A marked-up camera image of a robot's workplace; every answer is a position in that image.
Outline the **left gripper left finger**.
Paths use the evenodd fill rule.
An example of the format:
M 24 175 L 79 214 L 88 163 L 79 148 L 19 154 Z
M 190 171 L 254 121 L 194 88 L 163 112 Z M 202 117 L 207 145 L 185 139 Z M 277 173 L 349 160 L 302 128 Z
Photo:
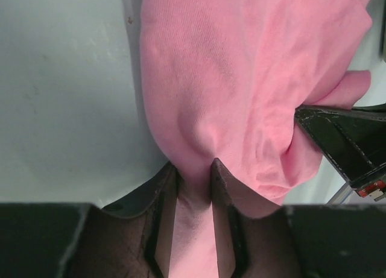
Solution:
M 167 163 L 99 208 L 89 203 L 2 203 L 2 277 L 167 277 L 177 201 Z

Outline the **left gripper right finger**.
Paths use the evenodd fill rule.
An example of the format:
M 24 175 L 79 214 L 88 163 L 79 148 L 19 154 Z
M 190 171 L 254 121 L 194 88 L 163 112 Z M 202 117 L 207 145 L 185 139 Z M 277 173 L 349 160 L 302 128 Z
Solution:
M 279 206 L 211 166 L 220 277 L 384 277 L 383 204 Z

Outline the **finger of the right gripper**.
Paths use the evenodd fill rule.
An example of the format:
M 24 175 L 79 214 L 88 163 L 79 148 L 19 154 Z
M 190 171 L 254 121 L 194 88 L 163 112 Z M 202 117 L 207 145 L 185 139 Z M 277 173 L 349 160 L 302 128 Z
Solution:
M 362 198 L 385 198 L 385 104 L 300 106 L 295 121 Z

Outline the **pink t shirt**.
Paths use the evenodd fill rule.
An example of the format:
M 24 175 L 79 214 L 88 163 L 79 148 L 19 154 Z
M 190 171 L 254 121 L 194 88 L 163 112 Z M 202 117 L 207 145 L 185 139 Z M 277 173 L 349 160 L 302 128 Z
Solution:
M 217 277 L 210 166 L 281 204 L 322 155 L 294 125 L 301 104 L 352 107 L 369 71 L 348 71 L 369 0 L 142 0 L 145 113 L 178 169 L 171 277 Z

